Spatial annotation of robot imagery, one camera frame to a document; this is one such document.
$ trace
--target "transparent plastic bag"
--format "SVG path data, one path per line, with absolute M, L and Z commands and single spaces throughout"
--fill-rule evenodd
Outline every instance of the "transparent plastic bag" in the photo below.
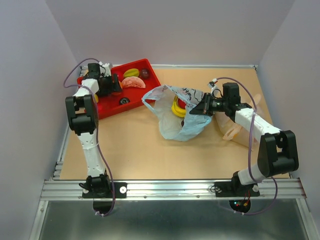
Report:
M 176 96 L 186 103 L 184 119 L 172 111 Z M 212 120 L 210 116 L 190 114 L 190 111 L 201 101 L 203 96 L 202 91 L 193 88 L 161 85 L 147 92 L 143 96 L 142 102 L 159 119 L 159 130 L 165 139 L 184 142 L 201 133 Z M 154 107 L 146 100 L 155 100 Z
M 257 94 L 253 97 L 255 104 L 257 106 L 257 114 L 264 118 L 264 113 L 259 107 L 259 102 L 261 101 L 261 95 Z M 222 137 L 226 141 L 234 141 L 246 147 L 249 147 L 249 132 L 239 124 L 233 122 L 228 116 L 225 115 L 224 112 L 216 112 L 214 114 L 215 119 L 218 123 L 220 131 L 224 136 Z M 252 147 L 254 147 L 258 141 L 254 139 L 252 143 Z

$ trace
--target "gray wall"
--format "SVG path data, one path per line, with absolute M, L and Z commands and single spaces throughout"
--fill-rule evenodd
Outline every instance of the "gray wall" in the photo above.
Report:
M 66 129 L 62 81 L 76 62 L 44 0 L 0 6 L 0 239 L 26 240 Z
M 257 64 L 294 0 L 46 0 L 77 61 Z
M 296 134 L 307 203 L 320 231 L 320 1 L 296 0 L 258 67 L 274 123 Z

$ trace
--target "red tray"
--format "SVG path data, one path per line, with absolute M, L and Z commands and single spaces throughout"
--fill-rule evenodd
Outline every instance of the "red tray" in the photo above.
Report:
M 111 74 L 117 74 L 118 80 L 122 82 L 124 80 L 124 73 L 129 69 L 148 69 L 149 70 L 149 78 L 143 79 L 145 83 L 145 88 L 137 88 L 137 87 L 128 87 L 124 88 L 123 92 L 120 95 L 113 96 L 104 96 L 99 97 L 98 101 L 98 113 L 99 119 L 104 119 L 106 117 L 110 117 L 112 115 L 116 115 L 122 113 L 124 111 L 128 111 L 130 109 L 134 109 L 143 105 L 142 97 L 149 92 L 150 90 L 160 86 L 160 82 L 152 69 L 150 62 L 148 59 L 141 59 L 138 61 L 130 62 L 124 65 L 116 66 L 111 69 Z M 129 103 L 120 105 L 119 101 L 122 98 L 128 98 L 130 100 Z

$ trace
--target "white wall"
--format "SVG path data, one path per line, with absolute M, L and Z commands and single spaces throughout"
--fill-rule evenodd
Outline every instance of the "white wall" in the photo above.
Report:
M 67 124 L 62 81 L 76 62 L 44 0 L 0 6 L 0 239 L 26 240 Z
M 296 134 L 307 203 L 320 232 L 320 1 L 296 0 L 258 67 L 273 122 Z
M 294 0 L 46 0 L 77 61 L 257 64 Z

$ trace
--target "gray floor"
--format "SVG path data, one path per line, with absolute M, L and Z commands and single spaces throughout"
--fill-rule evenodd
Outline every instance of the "gray floor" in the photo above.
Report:
M 253 200 L 250 212 L 270 200 Z M 227 207 L 228 201 L 222 201 Z M 108 217 L 95 216 L 90 201 L 50 202 L 41 240 L 306 240 L 297 203 L 277 200 L 259 215 L 241 216 L 218 201 L 116 203 Z

